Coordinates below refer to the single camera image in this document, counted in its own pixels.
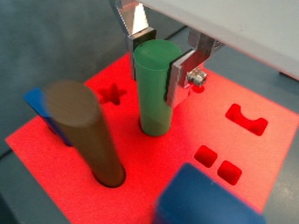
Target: blue block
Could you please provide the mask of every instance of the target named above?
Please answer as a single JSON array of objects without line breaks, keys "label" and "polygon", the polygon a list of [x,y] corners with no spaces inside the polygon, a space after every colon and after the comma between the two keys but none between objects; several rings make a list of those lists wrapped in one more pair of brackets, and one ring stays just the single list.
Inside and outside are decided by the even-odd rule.
[{"label": "blue block", "polygon": [[51,130],[60,136],[62,141],[68,145],[72,146],[71,141],[63,134],[60,128],[58,127],[55,121],[51,118],[48,110],[44,105],[44,92],[36,87],[30,92],[26,93],[23,96],[26,102],[31,105],[32,109],[35,110],[36,114],[42,117],[42,119],[48,124]]},{"label": "blue block", "polygon": [[158,200],[154,224],[266,224],[256,213],[191,164]]}]

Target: u-shaped cutout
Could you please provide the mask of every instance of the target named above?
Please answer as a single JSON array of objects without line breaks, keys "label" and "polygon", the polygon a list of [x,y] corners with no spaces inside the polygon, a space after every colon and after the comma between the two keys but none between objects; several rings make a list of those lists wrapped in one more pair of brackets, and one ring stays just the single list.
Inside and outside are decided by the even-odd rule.
[{"label": "u-shaped cutout", "polygon": [[240,106],[236,103],[231,105],[226,117],[255,135],[258,136],[263,135],[264,130],[267,128],[267,119],[262,117],[258,118],[256,120],[247,119],[243,116],[240,112]]}]

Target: cutout slot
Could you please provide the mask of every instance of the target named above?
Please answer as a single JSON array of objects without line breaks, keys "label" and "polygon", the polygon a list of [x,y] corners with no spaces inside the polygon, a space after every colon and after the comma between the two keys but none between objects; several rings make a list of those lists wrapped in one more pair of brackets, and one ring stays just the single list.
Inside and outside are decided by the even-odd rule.
[{"label": "cutout slot", "polygon": [[230,161],[224,160],[218,174],[234,186],[239,182],[242,170]]},{"label": "cutout slot", "polygon": [[98,90],[99,93],[99,103],[106,104],[112,102],[116,106],[120,105],[120,97],[127,94],[124,89],[118,87],[118,84],[114,83],[108,88],[100,88]]},{"label": "cutout slot", "polygon": [[262,136],[264,133],[264,130],[267,128],[267,120],[264,118],[258,118],[256,120],[247,119],[242,112],[240,112],[240,106],[234,103],[228,109],[228,112],[226,114],[226,117],[240,127],[243,127],[246,130],[248,130],[251,133],[254,133],[258,136]]},{"label": "cutout slot", "polygon": [[194,158],[208,168],[214,165],[218,159],[218,153],[203,145],[196,151]]}]

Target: square hole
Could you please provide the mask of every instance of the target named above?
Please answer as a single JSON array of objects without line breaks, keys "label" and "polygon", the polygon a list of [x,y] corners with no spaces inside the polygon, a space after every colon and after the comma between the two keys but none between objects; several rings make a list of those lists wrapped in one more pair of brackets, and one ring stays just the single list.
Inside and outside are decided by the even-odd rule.
[{"label": "square hole", "polygon": [[235,185],[239,182],[242,170],[230,161],[224,160],[218,174],[231,185]]},{"label": "square hole", "polygon": [[218,159],[218,153],[203,145],[196,151],[194,158],[208,168],[214,165]]}]

